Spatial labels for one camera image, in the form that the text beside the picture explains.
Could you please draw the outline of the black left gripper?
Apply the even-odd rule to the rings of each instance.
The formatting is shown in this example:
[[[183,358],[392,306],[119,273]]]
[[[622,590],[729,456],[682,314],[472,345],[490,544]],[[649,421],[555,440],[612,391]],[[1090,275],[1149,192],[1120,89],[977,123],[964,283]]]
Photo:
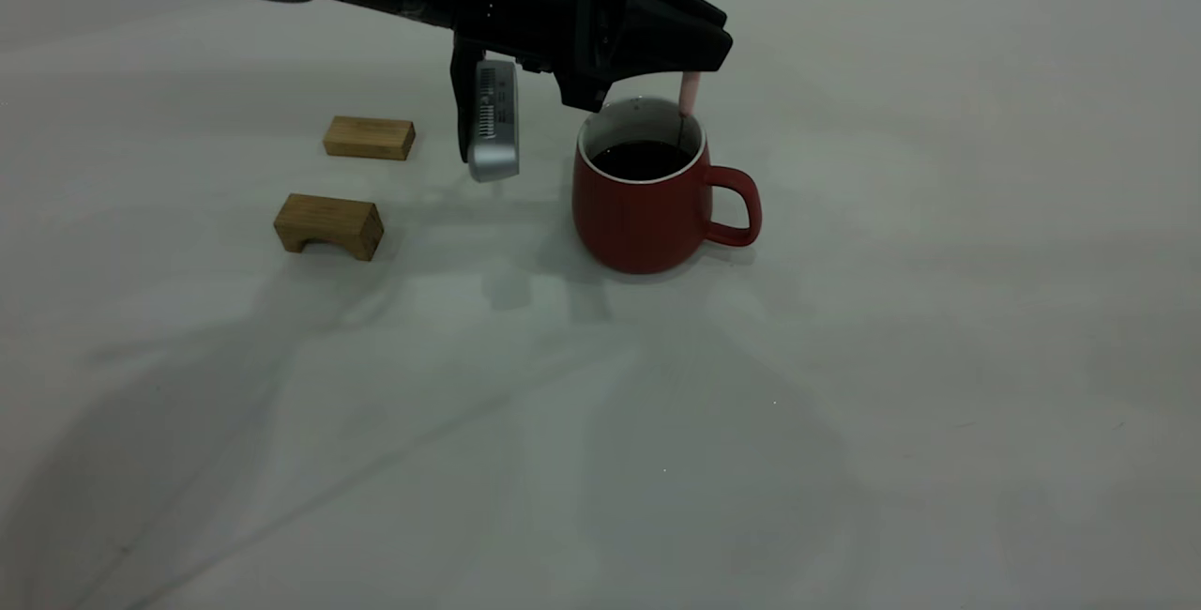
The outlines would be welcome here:
[[[613,84],[643,74],[716,72],[731,46],[725,12],[707,0],[573,0],[554,61],[558,97],[594,113]]]

